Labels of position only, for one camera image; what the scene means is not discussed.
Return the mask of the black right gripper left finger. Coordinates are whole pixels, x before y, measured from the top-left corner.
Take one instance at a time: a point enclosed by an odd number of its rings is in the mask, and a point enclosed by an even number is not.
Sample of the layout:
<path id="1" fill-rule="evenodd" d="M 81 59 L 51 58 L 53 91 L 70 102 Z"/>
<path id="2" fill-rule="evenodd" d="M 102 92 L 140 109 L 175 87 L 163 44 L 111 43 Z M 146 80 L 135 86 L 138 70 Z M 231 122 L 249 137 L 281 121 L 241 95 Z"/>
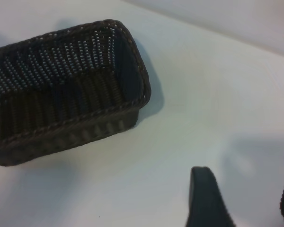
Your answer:
<path id="1" fill-rule="evenodd" d="M 210 168 L 194 166 L 189 186 L 187 227 L 234 227 Z"/>

